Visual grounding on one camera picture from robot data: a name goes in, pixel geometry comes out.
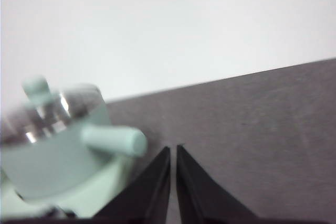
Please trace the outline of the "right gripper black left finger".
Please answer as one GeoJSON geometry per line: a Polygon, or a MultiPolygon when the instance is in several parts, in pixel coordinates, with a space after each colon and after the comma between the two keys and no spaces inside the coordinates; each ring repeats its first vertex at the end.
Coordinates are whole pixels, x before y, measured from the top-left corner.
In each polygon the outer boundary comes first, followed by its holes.
{"type": "Polygon", "coordinates": [[[91,219],[92,223],[166,223],[171,151],[164,147],[143,172],[91,219]]]}

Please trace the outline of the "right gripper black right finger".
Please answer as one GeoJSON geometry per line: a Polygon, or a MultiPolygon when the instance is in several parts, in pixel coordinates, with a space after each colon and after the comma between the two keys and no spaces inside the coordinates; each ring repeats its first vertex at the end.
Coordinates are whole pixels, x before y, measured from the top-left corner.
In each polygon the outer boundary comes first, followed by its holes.
{"type": "Polygon", "coordinates": [[[224,190],[193,156],[177,146],[176,191],[182,223],[262,223],[224,190]]]}

